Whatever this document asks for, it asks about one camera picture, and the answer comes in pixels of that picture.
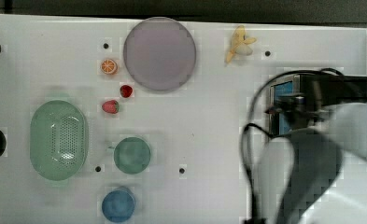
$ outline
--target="yellow toy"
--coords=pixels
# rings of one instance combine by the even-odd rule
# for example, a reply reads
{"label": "yellow toy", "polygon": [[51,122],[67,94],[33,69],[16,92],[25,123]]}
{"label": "yellow toy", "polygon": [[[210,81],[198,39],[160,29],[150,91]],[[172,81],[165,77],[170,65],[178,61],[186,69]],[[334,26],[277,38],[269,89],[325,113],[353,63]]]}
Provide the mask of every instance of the yellow toy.
{"label": "yellow toy", "polygon": [[247,33],[245,32],[245,27],[243,25],[240,25],[236,28],[235,32],[233,33],[231,49],[227,53],[226,63],[229,63],[235,54],[252,54],[253,50],[248,45],[256,42],[256,38],[245,38],[246,34]]}

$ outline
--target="table surface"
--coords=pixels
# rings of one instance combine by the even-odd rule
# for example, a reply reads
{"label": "table surface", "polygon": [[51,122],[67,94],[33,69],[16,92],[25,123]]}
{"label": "table surface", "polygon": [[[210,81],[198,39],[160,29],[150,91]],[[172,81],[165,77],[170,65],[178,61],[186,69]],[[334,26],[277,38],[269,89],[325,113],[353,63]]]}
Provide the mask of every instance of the table surface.
{"label": "table surface", "polygon": [[[137,199],[128,223],[239,223],[249,216],[239,133],[255,90],[299,68],[367,76],[367,29],[245,24],[258,39],[253,55],[226,65],[238,24],[182,22],[197,46],[193,76],[176,91],[154,93],[134,84],[122,59],[125,37],[139,22],[0,15],[0,129],[7,136],[0,223],[108,223],[100,205],[118,186]],[[119,60],[116,76],[99,71],[104,58]],[[118,99],[126,83],[134,85],[134,97],[120,99],[118,115],[105,114],[102,102]],[[52,99],[76,105],[90,130],[82,169],[56,183],[41,177],[29,159],[31,118]],[[261,105],[256,111],[261,122]],[[126,175],[107,148],[133,135],[149,142],[152,160],[144,173]],[[263,144],[260,134],[254,144]]]}

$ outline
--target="mesh basket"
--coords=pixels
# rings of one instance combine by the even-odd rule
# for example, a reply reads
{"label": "mesh basket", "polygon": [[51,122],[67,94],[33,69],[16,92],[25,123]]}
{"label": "mesh basket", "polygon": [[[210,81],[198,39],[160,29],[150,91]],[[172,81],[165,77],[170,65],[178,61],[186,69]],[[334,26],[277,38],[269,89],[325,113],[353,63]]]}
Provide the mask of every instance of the mesh basket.
{"label": "mesh basket", "polygon": [[87,156],[87,124],[82,113],[65,101],[38,108],[31,123],[32,165],[49,180],[74,175]]}

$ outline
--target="purple plate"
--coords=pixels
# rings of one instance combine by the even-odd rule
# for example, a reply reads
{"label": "purple plate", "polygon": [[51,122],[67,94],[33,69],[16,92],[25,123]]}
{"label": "purple plate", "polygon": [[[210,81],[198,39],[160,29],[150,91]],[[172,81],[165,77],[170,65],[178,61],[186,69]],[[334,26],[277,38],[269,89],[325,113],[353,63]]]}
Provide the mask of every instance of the purple plate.
{"label": "purple plate", "polygon": [[170,91],[189,80],[195,66],[195,43],[179,22],[165,17],[140,22],[128,34],[124,62],[140,85]]}

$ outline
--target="green bowl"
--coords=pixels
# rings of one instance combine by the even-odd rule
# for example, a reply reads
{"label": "green bowl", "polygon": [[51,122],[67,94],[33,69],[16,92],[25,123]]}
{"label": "green bowl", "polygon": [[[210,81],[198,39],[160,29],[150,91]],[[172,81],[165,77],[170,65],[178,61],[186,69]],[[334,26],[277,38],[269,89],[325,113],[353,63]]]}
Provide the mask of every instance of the green bowl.
{"label": "green bowl", "polygon": [[150,163],[150,147],[140,138],[128,137],[120,141],[114,150],[114,162],[125,174],[135,175],[144,171]]}
{"label": "green bowl", "polygon": [[31,122],[30,159],[48,180],[74,175],[87,157],[87,123],[83,114],[65,101],[40,106]]}

